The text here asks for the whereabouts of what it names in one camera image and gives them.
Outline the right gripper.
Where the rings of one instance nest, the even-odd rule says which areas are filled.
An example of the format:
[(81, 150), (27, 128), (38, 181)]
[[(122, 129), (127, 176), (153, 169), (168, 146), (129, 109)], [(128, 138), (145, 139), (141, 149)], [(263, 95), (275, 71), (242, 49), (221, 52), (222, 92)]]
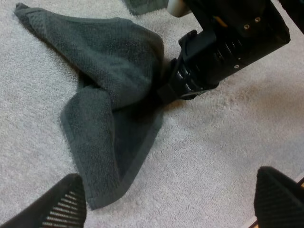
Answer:
[(185, 66), (216, 84), (290, 42), (289, 29), (269, 0), (188, 0), (186, 5), (203, 31), (179, 40), (170, 78)]

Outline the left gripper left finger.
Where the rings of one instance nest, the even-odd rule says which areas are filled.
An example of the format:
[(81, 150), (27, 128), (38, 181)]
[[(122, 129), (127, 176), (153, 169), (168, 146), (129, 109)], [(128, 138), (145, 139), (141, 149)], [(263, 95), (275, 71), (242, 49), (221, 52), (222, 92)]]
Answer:
[(82, 178), (71, 173), (2, 228), (82, 228), (87, 215)]

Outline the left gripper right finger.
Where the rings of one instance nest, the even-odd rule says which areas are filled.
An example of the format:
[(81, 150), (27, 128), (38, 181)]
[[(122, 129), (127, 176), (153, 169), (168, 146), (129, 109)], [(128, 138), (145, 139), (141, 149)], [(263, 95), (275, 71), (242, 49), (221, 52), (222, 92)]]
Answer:
[(273, 167), (257, 172), (254, 210), (260, 228), (302, 228), (304, 188)]

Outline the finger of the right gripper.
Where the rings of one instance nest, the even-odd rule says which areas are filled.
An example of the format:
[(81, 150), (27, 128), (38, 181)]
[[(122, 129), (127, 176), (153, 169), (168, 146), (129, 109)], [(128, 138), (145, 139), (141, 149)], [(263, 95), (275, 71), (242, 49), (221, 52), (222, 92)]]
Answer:
[(191, 100), (217, 88), (219, 83), (208, 84), (189, 70), (182, 58), (174, 58), (165, 70), (163, 81), (156, 94), (164, 105), (176, 100)]

